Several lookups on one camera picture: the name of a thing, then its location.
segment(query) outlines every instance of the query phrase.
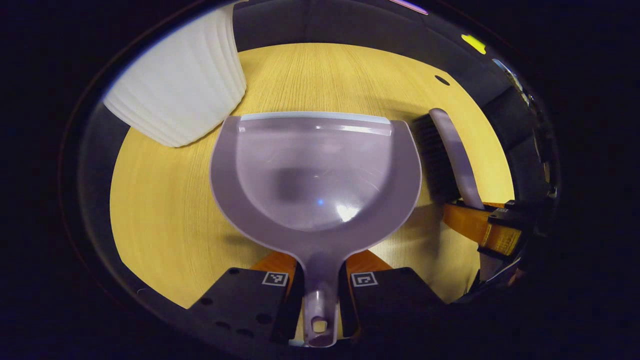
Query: dustpan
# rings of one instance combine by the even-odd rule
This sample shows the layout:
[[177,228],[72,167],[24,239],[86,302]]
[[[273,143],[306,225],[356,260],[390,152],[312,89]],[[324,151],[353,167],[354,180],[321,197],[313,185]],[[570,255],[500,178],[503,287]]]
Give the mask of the dustpan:
[[211,159],[211,187],[226,218],[302,266],[311,347],[336,341],[340,266],[404,223],[421,181],[407,124],[368,115],[228,117]]

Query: dustpan handle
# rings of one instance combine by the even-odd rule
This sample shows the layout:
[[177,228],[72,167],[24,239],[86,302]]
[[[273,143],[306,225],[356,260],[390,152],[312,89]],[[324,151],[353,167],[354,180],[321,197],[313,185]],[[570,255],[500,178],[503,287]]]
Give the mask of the dustpan handle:
[[329,347],[337,340],[341,263],[315,258],[305,266],[303,331],[305,343],[310,347]]

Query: wooden surface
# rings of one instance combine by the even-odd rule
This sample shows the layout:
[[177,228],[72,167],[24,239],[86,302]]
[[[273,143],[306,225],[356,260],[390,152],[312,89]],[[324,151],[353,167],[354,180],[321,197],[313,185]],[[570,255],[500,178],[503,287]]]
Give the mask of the wooden surface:
[[[491,125],[447,73],[383,51],[338,44],[289,44],[240,53],[246,94],[233,115],[341,111],[412,120],[449,113],[472,164],[481,198],[513,198],[507,161]],[[439,82],[434,75],[451,85]],[[269,250],[244,238],[220,213],[209,186],[218,130],[173,149],[131,129],[111,184],[111,225],[122,261],[150,287],[189,307],[229,267],[250,268]],[[441,221],[422,185],[415,211],[371,250],[393,267],[412,267],[445,301],[470,286],[477,244]]]

